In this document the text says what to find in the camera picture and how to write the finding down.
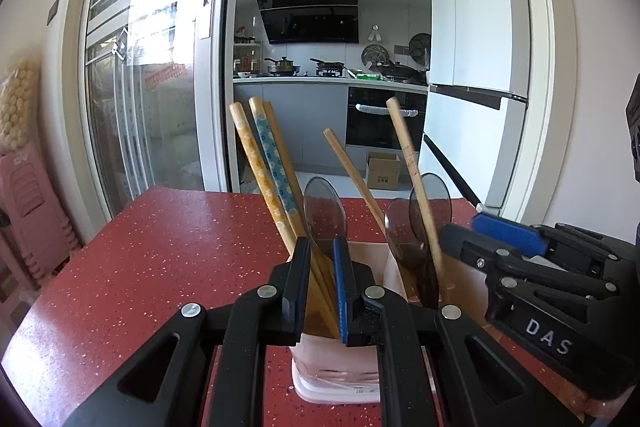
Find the pink plastic stool stack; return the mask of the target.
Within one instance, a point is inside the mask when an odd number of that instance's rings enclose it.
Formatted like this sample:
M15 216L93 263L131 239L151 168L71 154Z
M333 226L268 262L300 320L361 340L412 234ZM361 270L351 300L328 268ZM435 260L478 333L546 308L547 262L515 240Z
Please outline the pink plastic stool stack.
M81 248L72 221L55 194L35 145L1 156L1 265L16 280L1 295L1 323L17 329L13 314L36 298Z

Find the white refrigerator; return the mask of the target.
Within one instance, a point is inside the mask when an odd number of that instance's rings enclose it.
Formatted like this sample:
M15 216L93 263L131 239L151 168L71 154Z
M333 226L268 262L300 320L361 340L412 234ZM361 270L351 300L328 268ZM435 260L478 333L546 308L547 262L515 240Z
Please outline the white refrigerator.
M432 0L432 46L419 166L442 153L487 210L506 199L527 108L528 0Z

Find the yellow patterned chopstick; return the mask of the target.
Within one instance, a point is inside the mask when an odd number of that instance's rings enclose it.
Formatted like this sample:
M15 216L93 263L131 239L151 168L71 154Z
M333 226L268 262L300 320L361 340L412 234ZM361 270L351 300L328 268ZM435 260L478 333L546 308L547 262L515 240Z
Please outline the yellow patterned chopstick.
M271 174L266 167L265 161L262 159L259 147L255 141L252 128L248 122L244 108L241 103L233 102L229 105L230 114L236 130L236 134L240 138L243 150L247 157L250 169L252 169L262 198L264 199L271 218L276 225L281 239L284 243L288 255L293 256L296 244L296 235L288 218L285 216L283 205L277 193L277 189L271 178Z

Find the curved-looking wooden chopstick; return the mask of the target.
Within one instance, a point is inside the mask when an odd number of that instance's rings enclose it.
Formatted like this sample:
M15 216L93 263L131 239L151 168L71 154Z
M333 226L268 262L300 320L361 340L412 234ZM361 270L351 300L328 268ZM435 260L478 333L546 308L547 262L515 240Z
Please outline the curved-looking wooden chopstick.
M337 159L340 161L341 165L348 173L349 178L352 179L352 183L355 184L356 189L366 203L375 223L380 228L384 239L387 239L384 213L381 207L378 205L376 199L371 194L371 191L369 190L369 187L367 187L366 182L364 182L363 177L352 163L352 160L347 155L344 147L341 146L341 143L340 141L338 141L335 132L331 128L326 128L323 130L323 135L326 138L326 141L328 141L329 146L332 148ZM390 251L392 252L394 259L398 264L401 280L402 283L404 283L407 296L409 297L409 299L416 299L416 297L418 297L418 293L416 292L416 280L414 279L413 275L399 263L399 260L397 259L396 245L394 243L387 243L387 246L390 247Z

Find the black built-in oven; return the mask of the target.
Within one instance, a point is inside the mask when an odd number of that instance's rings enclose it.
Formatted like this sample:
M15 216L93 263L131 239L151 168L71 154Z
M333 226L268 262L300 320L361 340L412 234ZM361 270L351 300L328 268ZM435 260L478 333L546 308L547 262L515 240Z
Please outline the black built-in oven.
M400 113L415 150L419 150L426 111L426 95L407 91L349 87L346 144L400 150L397 134L386 105L397 98Z

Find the light wooden chopstick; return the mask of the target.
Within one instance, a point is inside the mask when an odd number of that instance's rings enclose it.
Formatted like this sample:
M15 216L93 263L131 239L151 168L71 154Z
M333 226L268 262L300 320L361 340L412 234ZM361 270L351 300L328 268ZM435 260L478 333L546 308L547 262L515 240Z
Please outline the light wooden chopstick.
M423 268L419 270L423 282L422 286L427 289L426 295L428 299L425 301L424 307L436 308L439 304L440 291L446 288L442 248L440 248L431 204L428 201L427 191L420 175L416 151L414 150L405 118L401 114L397 98L389 98L386 101L386 106L390 111L390 118L392 118L397 139L404 154L414 194L416 194L416 203L418 204L422 227L427 238L428 256L422 262Z

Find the plain wooden chopstick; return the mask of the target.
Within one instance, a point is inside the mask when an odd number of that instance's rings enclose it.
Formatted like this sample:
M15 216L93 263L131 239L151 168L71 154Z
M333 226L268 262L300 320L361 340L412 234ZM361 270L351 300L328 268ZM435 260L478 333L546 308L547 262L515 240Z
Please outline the plain wooden chopstick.
M311 239L310 233L307 231L307 225L303 215L303 194L300 191L300 187L295 176L295 171L288 157L288 150L277 122L276 115L270 102L265 101L262 103L265 109L266 118L269 122L269 127L273 135L274 143L277 145L282 167L285 172L286 181L288 181L288 188L294 197L296 210L288 212L288 221L293 229L293 232L297 236L305 235L308 239ZM340 330L337 323L337 312L335 310L335 296L331 286L326 285L326 278L324 277L324 264L320 259L320 254L316 246L311 245L311 276L314 281L314 303L317 305L320 314L326 327L329 329L333 338L338 338Z

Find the black range hood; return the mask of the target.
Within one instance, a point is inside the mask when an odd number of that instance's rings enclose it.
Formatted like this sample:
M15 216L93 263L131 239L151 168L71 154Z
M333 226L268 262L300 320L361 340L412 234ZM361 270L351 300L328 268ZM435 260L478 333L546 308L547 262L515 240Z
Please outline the black range hood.
M256 0L268 41L358 43L358 0Z

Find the dark translucent spoon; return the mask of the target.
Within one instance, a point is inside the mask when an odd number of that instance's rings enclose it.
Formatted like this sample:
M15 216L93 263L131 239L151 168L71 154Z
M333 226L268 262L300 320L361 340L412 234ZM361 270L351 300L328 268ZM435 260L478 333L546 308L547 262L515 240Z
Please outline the dark translucent spoon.
M430 204L436 231L439 232L444 225L451 222L452 208L448 188L442 178L432 172L423 173L421 180ZM418 196L416 196L414 188L410 193L409 218L413 234L420 245L418 267L414 270L416 290L421 305L434 309L439 302L439 283L426 228L420 213Z
M313 176L304 190L304 217L322 254L333 258L333 241L347 235L347 218L340 196L322 176Z
M384 211L385 237L400 268L407 295L422 305L430 297L426 285L426 247L414 234L408 199L393 199Z

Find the pink utensil holder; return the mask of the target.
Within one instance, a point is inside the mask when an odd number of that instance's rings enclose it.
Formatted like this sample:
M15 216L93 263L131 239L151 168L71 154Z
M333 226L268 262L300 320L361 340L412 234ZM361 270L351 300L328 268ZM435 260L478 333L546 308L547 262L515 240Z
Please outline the pink utensil holder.
M416 303L405 285L401 267L382 243L350 242L352 260L369 265L375 283ZM487 309L486 275L458 259L445 258L449 302L484 325ZM380 401L378 357L373 347L349 348L340 340L304 334L291 348L292 380L299 398L314 404L364 404Z

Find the cardboard box on floor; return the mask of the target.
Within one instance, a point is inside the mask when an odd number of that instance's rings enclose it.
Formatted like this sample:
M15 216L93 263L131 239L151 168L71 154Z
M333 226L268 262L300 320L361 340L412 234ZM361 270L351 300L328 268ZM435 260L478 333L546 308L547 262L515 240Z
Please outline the cardboard box on floor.
M397 190L400 158L396 154L372 152L367 159L366 183L372 190Z

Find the bag of yellow balls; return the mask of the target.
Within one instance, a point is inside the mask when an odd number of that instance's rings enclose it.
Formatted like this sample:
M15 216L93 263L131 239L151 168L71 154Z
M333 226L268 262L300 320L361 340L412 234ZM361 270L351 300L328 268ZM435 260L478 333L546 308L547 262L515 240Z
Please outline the bag of yellow balls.
M6 155L21 150L34 135L40 63L22 58L1 74L0 146Z

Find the sliding glass door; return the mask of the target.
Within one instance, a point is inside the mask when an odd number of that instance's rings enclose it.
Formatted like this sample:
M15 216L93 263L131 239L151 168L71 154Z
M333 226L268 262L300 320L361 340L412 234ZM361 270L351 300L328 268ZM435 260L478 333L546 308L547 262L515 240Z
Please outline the sliding glass door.
M84 0L79 105L96 203L224 191L221 0Z

